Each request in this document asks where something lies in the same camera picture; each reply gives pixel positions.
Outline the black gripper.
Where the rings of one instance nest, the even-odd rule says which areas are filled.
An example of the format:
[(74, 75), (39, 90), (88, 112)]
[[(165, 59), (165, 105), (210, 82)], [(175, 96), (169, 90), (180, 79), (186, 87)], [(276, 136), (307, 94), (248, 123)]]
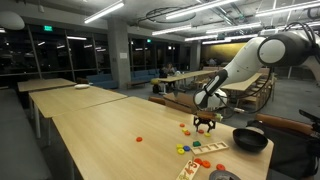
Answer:
[(214, 130), (215, 129), (215, 126), (216, 126), (216, 122), (213, 121), (213, 120), (210, 120), (210, 119), (204, 119), (204, 118), (200, 118), (198, 116), (195, 116), (194, 117), (194, 120), (193, 120), (193, 125), (195, 127), (195, 132), (198, 132), (198, 127), (201, 125), (201, 124), (205, 124), (208, 126), (208, 133), (211, 131), (211, 130)]

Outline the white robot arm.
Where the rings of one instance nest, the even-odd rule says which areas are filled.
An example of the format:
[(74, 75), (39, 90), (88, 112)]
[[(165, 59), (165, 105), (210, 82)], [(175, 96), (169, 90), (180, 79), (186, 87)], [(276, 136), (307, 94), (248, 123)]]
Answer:
[(226, 103), (222, 86), (245, 81), (262, 66), (289, 67), (319, 63), (320, 37), (306, 23), (293, 22), (284, 30), (250, 39), (231, 62), (193, 95), (199, 110), (221, 108)]

